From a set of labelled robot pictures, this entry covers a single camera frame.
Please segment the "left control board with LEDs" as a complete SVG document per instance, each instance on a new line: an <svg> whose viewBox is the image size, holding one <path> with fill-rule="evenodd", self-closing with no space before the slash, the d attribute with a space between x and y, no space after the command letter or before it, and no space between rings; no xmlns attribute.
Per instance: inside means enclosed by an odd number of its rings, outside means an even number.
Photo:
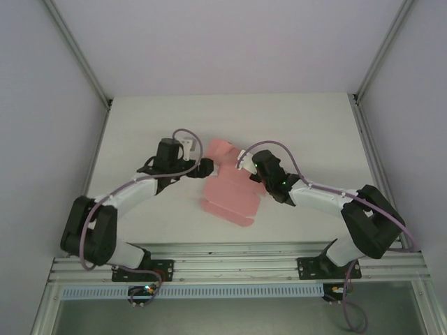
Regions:
<svg viewBox="0 0 447 335"><path fill-rule="evenodd" d="M144 286L131 286L128 289L128 301L132 305L144 306L153 300L158 290L158 285L154 283Z"/></svg>

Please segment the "right control board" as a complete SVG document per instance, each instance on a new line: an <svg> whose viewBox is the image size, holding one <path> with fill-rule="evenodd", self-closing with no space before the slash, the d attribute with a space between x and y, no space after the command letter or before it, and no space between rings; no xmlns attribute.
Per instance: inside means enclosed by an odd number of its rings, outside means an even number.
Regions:
<svg viewBox="0 0 447 335"><path fill-rule="evenodd" d="M324 283L323 284L323 299L326 302L340 302L343 300L344 288L342 284L338 283Z"/></svg>

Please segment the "aluminium table side rail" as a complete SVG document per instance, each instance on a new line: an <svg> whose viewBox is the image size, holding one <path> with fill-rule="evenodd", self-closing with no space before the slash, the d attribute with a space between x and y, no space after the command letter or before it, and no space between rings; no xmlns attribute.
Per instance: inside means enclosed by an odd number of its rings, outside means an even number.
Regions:
<svg viewBox="0 0 447 335"><path fill-rule="evenodd" d="M383 168L383 164L376 148L376 144L367 122L367 117L365 116L360 103L356 99L356 95L349 94L349 101L351 104L351 109L353 111L353 116L356 121L358 132L360 134L362 145L364 147L365 155L367 157L368 165L374 180L375 186L383 193L387 198L389 203L397 210L397 205L393 199L392 193L390 191L389 183Z"/></svg>
<svg viewBox="0 0 447 335"><path fill-rule="evenodd" d="M82 195L88 194L89 187L90 187L90 184L91 184L91 179L92 179L92 176L93 176L93 173L94 173L94 168L96 166L96 161L97 161L97 158L98 158L98 153L100 151L101 143L103 141L103 136L104 136L105 129L106 129L106 126L107 126L107 123L108 123L109 115L110 115L110 107L107 107L105 109L105 113L104 113L103 118L102 118L102 122L101 122L101 127L99 129L99 133L96 136L96 139L94 141L93 156L90 159L89 166L88 166L88 169L87 169L87 174L86 174L85 180L84 180L83 185L82 185L82 189L81 189L81 194Z"/></svg>

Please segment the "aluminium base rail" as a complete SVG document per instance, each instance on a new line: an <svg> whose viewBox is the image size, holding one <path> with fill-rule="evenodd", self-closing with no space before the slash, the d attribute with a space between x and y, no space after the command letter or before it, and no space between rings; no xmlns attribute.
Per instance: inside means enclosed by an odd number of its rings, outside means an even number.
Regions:
<svg viewBox="0 0 447 335"><path fill-rule="evenodd" d="M262 244L148 244L155 259L174 262L173 283L297 283L297 258L317 256L324 242ZM359 261L362 282L428 280L420 253L386 253Z"/></svg>

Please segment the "aluminium frame post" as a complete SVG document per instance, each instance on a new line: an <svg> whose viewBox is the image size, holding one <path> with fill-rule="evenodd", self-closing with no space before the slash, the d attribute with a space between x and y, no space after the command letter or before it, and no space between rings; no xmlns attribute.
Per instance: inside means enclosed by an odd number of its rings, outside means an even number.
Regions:
<svg viewBox="0 0 447 335"><path fill-rule="evenodd" d="M379 74L381 67L386 60L388 54L392 50L398 36L403 30L409 16L419 0L402 0L397 13L395 14L371 64L369 65L365 76L363 77L357 91L353 95L356 105L366 96L369 88Z"/></svg>
<svg viewBox="0 0 447 335"><path fill-rule="evenodd" d="M86 77L94 93L97 95L104 108L109 111L112 99L109 98L105 93L84 52L81 50L78 42L75 39L75 36L73 35L61 11L56 5L55 0L41 0L41 2L48 11L50 18L55 23L57 30L64 39L64 42L67 44L69 50L71 51L71 54L74 56L74 59L77 61L81 71Z"/></svg>

